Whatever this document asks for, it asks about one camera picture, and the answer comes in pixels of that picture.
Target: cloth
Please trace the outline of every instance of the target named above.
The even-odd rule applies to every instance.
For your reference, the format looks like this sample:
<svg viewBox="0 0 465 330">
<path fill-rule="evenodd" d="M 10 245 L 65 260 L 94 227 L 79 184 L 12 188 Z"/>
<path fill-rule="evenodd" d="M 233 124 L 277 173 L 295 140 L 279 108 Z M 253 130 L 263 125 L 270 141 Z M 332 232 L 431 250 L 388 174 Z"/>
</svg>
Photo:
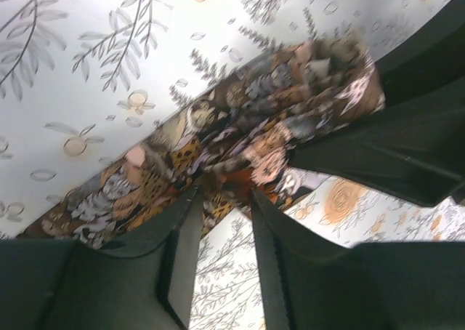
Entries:
<svg viewBox="0 0 465 330">
<path fill-rule="evenodd" d="M 287 209 L 326 178 L 289 167 L 289 151 L 383 107 L 375 65 L 355 33 L 261 55 L 25 233 L 77 238 L 98 249 L 162 212 L 194 182 L 206 188 L 204 235 L 235 207 L 249 216 L 252 188 Z"/>
</svg>

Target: cat illustration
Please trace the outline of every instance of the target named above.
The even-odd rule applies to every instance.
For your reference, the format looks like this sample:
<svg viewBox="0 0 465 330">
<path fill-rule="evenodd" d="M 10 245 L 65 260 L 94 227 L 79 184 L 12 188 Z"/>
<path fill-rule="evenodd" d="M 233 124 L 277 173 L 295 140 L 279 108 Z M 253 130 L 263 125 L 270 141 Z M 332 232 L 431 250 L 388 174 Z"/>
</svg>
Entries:
<svg viewBox="0 0 465 330">
<path fill-rule="evenodd" d="M 110 224 L 115 202 L 138 187 L 127 180 L 122 167 L 110 175 L 98 192 L 89 194 L 71 212 L 73 219 L 86 222 L 74 230 L 75 236 L 84 242 L 93 239 Z"/>
</svg>

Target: floral wallpaper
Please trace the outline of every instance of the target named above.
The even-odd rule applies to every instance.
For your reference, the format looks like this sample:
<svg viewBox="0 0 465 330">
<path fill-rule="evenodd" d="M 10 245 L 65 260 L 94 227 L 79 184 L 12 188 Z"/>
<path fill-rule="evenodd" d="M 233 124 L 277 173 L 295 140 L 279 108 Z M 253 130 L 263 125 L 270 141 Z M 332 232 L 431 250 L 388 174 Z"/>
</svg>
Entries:
<svg viewBox="0 0 465 330">
<path fill-rule="evenodd" d="M 342 246 L 362 241 L 465 240 L 465 207 L 418 208 L 337 177 L 286 211 Z M 251 221 L 238 210 L 201 242 L 190 328 L 264 330 Z"/>
<path fill-rule="evenodd" d="M 0 238 L 257 55 L 358 31 L 377 60 L 448 1 L 0 0 Z M 351 245 L 458 239 L 461 210 L 331 178 L 288 214 Z M 263 329 L 257 283 L 251 225 L 234 211 L 203 241 L 192 329 Z"/>
</svg>

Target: patterned fabric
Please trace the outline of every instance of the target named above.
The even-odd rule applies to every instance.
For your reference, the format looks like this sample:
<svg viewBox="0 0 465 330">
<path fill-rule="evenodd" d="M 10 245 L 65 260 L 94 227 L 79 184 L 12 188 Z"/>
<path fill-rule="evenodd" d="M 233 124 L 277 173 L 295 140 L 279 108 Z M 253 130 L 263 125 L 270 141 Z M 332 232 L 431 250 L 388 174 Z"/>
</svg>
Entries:
<svg viewBox="0 0 465 330">
<path fill-rule="evenodd" d="M 354 33 L 261 55 L 69 192 L 26 233 L 99 248 L 194 182 L 206 187 L 203 234 L 235 207 L 249 214 L 252 188 L 287 209 L 326 178 L 287 166 L 289 151 L 383 107 L 375 66 Z"/>
</svg>

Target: leopard print pattern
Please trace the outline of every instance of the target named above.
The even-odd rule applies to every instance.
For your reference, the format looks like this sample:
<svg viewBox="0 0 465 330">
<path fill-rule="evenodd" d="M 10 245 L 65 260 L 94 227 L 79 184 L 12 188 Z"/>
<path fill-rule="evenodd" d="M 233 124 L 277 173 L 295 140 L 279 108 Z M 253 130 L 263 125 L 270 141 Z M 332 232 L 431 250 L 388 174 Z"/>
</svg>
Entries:
<svg viewBox="0 0 465 330">
<path fill-rule="evenodd" d="M 203 210 L 202 237 L 208 234 L 213 227 L 235 208 L 235 205 L 215 188 L 206 190 L 204 203 L 206 206 Z"/>
<path fill-rule="evenodd" d="M 201 141 L 196 136 L 193 136 L 193 138 L 180 150 L 170 152 L 168 157 L 171 160 L 175 176 L 178 177 L 182 175 L 201 153 Z"/>
<path fill-rule="evenodd" d="M 162 175 L 150 171 L 149 169 L 141 169 L 142 191 L 140 195 L 140 203 L 150 205 L 160 197 L 171 185 L 171 183 Z"/>
</svg>

